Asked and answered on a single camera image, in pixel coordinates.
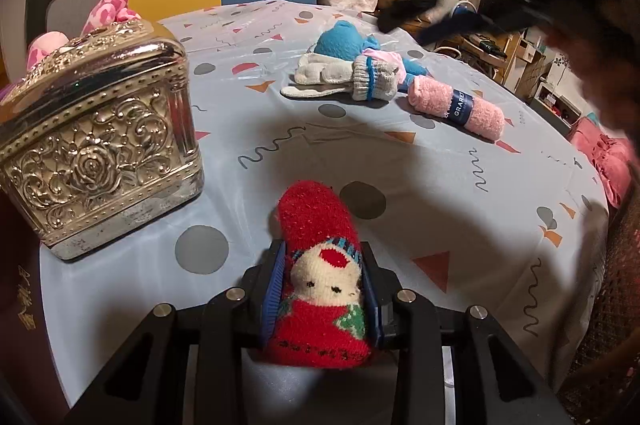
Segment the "box lid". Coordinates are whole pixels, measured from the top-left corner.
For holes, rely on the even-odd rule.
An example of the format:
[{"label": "box lid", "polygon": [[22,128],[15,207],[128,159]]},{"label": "box lid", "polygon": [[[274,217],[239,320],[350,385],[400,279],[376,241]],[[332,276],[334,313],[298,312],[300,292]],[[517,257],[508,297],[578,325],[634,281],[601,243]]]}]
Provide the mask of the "box lid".
[{"label": "box lid", "polygon": [[[169,30],[145,20],[113,23],[69,40],[0,98],[0,161],[8,144],[82,98],[185,58]],[[78,106],[73,116],[87,108]]]}]

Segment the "pink towel roll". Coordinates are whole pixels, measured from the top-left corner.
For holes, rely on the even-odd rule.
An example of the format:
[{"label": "pink towel roll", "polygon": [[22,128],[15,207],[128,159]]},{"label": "pink towel roll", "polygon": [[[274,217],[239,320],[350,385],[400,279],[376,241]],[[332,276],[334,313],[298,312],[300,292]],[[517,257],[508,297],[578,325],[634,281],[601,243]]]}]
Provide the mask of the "pink towel roll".
[{"label": "pink towel roll", "polygon": [[500,107],[433,78],[416,76],[409,86],[408,99],[414,109],[446,118],[488,140],[496,141],[502,135],[504,114]]}]

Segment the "pink stuffed toy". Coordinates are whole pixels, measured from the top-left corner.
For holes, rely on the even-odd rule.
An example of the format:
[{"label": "pink stuffed toy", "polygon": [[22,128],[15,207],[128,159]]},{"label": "pink stuffed toy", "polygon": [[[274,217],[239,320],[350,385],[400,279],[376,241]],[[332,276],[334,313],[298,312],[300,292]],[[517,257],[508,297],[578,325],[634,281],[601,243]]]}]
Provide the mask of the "pink stuffed toy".
[{"label": "pink stuffed toy", "polygon": [[27,71],[31,71],[45,56],[50,55],[67,42],[69,39],[59,31],[50,31],[40,35],[27,50]]},{"label": "pink stuffed toy", "polygon": [[[127,8],[128,3],[129,0],[100,0],[89,13],[84,28],[82,28],[82,35],[113,22],[139,19],[140,15]],[[69,39],[59,31],[50,31],[40,35],[31,43],[27,51],[27,71],[31,71],[45,56],[50,55],[67,42]]]},{"label": "pink stuffed toy", "polygon": [[100,0],[89,13],[84,28],[82,28],[82,34],[85,35],[112,22],[139,19],[140,15],[127,8],[128,3],[129,0]]}]

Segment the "christmas sock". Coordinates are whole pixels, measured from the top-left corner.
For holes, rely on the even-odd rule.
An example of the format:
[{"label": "christmas sock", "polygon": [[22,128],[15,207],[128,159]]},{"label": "christmas sock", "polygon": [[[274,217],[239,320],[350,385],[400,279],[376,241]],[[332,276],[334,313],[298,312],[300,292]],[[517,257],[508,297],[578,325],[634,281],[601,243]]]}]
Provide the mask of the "christmas sock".
[{"label": "christmas sock", "polygon": [[282,300],[266,356],[304,367],[355,367],[370,354],[360,293],[362,257],[347,208],[313,181],[278,203],[287,245]]}]

